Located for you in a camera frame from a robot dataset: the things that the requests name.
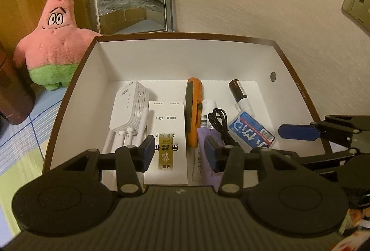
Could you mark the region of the brown medicine bottle white cap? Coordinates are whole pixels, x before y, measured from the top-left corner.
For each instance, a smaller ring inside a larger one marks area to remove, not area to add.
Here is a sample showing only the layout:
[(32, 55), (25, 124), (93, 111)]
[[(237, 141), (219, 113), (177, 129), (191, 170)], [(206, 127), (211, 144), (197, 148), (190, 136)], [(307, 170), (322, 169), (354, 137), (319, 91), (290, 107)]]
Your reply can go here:
[(246, 112), (251, 117), (255, 117), (255, 113), (252, 109), (249, 98), (245, 90), (243, 89), (243, 86), (241, 85), (240, 81), (238, 79), (233, 79), (229, 82), (228, 85), (236, 101), (235, 107), (238, 110), (238, 112)]

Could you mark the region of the orange utility knife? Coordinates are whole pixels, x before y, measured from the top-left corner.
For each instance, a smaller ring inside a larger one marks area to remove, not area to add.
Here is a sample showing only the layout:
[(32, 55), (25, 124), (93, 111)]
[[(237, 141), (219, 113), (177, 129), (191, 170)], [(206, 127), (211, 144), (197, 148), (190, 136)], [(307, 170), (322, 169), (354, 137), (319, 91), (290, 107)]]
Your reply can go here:
[(195, 77), (188, 79), (185, 95), (185, 131), (187, 146), (197, 147), (197, 129), (201, 125), (202, 82)]

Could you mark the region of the blue white tablet pack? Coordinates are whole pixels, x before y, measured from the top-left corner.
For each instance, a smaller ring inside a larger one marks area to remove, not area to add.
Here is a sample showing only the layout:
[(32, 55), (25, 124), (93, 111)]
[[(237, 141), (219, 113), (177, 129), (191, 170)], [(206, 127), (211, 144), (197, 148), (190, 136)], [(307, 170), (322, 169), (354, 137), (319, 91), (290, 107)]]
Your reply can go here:
[(228, 124), (228, 130), (246, 152), (255, 147), (269, 148), (275, 142), (275, 136), (244, 111)]

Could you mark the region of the white wifi repeater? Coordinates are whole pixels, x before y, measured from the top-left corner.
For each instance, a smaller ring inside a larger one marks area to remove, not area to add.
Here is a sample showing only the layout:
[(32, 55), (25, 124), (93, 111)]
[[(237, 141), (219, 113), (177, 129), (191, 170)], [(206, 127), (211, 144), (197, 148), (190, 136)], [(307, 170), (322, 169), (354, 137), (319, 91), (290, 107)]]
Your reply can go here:
[(134, 137), (140, 144), (148, 114), (149, 90), (136, 80), (121, 87), (114, 99), (103, 152), (112, 153), (118, 147), (134, 145)]

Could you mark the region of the white box gold label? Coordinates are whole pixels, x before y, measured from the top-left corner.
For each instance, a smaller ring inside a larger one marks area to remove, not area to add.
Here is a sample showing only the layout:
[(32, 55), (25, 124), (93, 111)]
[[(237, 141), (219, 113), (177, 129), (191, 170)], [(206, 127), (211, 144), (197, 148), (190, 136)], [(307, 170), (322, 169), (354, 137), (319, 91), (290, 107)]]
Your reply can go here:
[(144, 173), (144, 184), (187, 185), (184, 104), (150, 101), (147, 134), (155, 138), (155, 153)]

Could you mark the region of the white small bottle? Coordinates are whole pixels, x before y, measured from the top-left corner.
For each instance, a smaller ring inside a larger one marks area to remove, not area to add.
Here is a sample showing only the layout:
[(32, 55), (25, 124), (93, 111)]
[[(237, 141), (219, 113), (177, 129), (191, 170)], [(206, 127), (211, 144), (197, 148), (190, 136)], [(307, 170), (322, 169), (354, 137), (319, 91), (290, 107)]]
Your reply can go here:
[(201, 111), (201, 127), (206, 129), (212, 129), (213, 126), (210, 123), (208, 114), (213, 112), (216, 108), (216, 102), (211, 99), (205, 99), (202, 101), (202, 111)]

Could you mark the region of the brown cardboard storage box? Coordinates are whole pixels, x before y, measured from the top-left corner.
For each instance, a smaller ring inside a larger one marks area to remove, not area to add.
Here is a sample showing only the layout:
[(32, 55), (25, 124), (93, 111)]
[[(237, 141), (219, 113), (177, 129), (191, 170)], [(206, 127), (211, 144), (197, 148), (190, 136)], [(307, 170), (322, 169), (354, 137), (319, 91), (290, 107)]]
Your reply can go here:
[(182, 102), (189, 78), (203, 95), (236, 114), (228, 86), (238, 79), (256, 119), (273, 135), (282, 124), (309, 124), (319, 115), (302, 81), (271, 40), (208, 33), (154, 33), (99, 37), (65, 92), (45, 155), (49, 171), (87, 149), (102, 149), (117, 91), (136, 80), (151, 100)]

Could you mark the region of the checked bed sheet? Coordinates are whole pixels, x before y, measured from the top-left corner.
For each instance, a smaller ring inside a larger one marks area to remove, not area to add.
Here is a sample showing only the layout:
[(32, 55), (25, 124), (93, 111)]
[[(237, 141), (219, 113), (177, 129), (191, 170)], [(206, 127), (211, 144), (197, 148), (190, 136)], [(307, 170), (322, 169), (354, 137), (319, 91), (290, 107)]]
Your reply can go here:
[(19, 125), (1, 124), (1, 245), (19, 233), (11, 201), (20, 187), (41, 175), (49, 137), (66, 89), (40, 89)]

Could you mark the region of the dark brown thermos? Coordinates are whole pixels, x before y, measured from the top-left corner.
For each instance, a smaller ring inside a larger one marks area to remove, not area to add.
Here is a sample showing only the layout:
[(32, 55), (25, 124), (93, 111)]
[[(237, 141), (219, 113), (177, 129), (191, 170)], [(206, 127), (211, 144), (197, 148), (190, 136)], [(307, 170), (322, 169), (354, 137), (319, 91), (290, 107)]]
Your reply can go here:
[(10, 124), (18, 125), (32, 112), (35, 94), (20, 76), (3, 45), (1, 45), (0, 81), (1, 117)]

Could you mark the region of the pink starfish plush toy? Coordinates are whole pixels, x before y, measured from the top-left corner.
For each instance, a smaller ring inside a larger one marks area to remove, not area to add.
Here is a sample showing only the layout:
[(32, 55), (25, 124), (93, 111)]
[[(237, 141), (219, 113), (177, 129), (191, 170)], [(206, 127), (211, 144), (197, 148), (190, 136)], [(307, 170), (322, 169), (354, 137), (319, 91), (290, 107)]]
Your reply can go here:
[(78, 28), (73, 0), (47, 0), (37, 27), (17, 44), (13, 62), (49, 91), (67, 87), (85, 52), (100, 34)]

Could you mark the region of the framed grey picture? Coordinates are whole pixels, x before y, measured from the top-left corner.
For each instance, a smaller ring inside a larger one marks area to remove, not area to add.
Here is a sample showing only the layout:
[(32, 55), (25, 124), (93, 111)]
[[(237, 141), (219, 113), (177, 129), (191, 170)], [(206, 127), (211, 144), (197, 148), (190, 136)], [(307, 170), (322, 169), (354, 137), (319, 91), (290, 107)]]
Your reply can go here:
[(88, 0), (92, 30), (101, 35), (173, 32), (173, 0)]

